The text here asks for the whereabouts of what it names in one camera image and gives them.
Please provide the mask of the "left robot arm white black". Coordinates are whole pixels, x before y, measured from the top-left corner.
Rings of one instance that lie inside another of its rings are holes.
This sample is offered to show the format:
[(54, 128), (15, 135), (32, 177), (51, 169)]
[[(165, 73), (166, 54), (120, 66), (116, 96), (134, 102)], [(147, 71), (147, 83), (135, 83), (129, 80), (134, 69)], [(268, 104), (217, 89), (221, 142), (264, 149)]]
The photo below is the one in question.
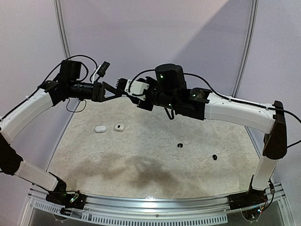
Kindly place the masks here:
[(79, 80), (82, 63), (63, 60), (53, 81), (44, 81), (24, 101), (0, 120), (0, 169), (7, 175), (17, 176), (48, 192), (46, 200), (67, 209), (82, 210), (86, 195), (80, 191), (68, 192), (66, 183), (56, 175), (28, 163), (12, 147), (15, 137), (44, 111), (68, 98), (104, 102), (124, 94), (126, 79), (119, 79), (114, 88), (106, 82), (84, 83)]

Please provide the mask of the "white oval earbud charging case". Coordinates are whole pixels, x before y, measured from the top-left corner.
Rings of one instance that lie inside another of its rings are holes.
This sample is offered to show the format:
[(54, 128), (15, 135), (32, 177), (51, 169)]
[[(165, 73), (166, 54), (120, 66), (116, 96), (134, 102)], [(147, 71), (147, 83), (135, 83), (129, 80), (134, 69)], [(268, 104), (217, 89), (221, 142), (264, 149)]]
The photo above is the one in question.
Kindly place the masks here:
[(106, 126), (104, 125), (99, 125), (95, 127), (95, 132), (96, 133), (104, 133), (107, 130)]

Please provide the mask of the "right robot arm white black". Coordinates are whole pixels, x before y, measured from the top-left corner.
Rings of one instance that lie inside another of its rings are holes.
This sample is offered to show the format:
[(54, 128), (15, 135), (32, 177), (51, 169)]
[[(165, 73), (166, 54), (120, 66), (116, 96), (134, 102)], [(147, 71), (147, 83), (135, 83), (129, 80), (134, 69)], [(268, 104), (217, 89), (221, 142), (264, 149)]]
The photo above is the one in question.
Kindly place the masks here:
[(228, 196), (231, 210), (258, 205), (267, 201), (266, 187), (277, 162), (287, 153), (287, 132), (281, 102), (260, 104), (224, 96), (211, 86), (187, 88), (183, 68), (163, 64), (153, 69), (156, 77), (128, 81), (125, 92), (135, 98), (139, 108), (151, 111), (154, 106), (165, 109), (173, 119), (182, 115), (198, 120), (225, 121), (257, 129), (264, 133), (264, 148), (256, 172), (246, 192)]

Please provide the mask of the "white stem earbud charging case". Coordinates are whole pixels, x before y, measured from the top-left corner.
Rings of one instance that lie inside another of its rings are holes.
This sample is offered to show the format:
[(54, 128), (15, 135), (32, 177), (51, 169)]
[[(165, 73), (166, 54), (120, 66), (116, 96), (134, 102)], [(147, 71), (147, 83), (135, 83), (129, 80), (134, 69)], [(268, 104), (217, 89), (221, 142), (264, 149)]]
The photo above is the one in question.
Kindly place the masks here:
[(114, 130), (118, 131), (118, 132), (122, 132), (122, 131), (124, 131), (124, 129), (125, 129), (125, 126), (123, 124), (116, 124), (114, 126)]

